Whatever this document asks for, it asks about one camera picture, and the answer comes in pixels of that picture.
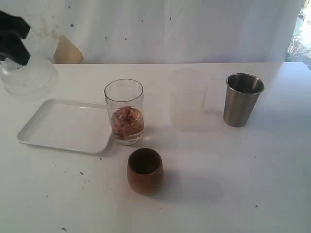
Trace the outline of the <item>clear dome lid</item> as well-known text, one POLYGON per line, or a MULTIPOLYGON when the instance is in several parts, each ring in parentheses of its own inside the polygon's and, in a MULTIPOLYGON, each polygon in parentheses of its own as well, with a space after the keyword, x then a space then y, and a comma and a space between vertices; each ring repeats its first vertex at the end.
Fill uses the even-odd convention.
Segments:
POLYGON ((57 70, 43 56, 32 54, 25 66, 6 58, 0 63, 0 79, 4 89, 13 96, 26 96, 46 87, 57 70))

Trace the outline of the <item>brown wooden cup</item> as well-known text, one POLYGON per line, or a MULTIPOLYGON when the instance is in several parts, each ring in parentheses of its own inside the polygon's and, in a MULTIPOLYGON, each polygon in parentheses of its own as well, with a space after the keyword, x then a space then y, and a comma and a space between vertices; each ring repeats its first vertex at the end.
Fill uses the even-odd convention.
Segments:
POLYGON ((151 148, 140 148, 132 152, 127 162, 127 180, 133 191, 141 195, 152 195, 160 190, 164 169, 160 154, 151 148))

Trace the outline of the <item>stainless steel cup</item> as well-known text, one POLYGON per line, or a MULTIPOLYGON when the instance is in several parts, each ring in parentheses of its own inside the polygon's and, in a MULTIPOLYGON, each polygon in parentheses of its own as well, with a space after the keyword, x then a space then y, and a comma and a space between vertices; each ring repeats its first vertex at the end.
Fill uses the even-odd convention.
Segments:
POLYGON ((229 126, 242 127, 264 91, 264 83, 254 75, 236 73, 227 77, 226 85, 223 119, 229 126))

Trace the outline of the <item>clear plastic tumbler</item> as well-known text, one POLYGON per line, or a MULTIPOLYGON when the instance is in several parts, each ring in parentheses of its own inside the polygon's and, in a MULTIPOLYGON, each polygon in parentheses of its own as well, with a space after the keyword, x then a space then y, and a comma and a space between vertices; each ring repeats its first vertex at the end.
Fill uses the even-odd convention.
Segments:
POLYGON ((105 87, 104 96, 114 138, 127 146, 141 140, 144 130, 142 84, 133 79, 115 80, 105 87))

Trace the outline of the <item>brown chunks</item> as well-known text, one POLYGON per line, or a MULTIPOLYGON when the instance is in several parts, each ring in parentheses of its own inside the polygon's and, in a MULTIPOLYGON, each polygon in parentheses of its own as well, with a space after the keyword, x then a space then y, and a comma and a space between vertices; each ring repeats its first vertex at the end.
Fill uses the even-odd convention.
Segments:
POLYGON ((114 137, 120 141, 139 140, 144 130, 143 113, 133 107, 116 110, 110 120, 114 137))

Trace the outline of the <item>white rectangular plastic tray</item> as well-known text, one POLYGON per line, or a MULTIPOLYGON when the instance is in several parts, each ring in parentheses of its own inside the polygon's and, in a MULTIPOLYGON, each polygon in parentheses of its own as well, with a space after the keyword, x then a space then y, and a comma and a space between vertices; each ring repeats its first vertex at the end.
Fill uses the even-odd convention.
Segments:
POLYGON ((49 99, 17 134, 17 142, 97 154, 105 150, 111 134, 106 105, 49 99))

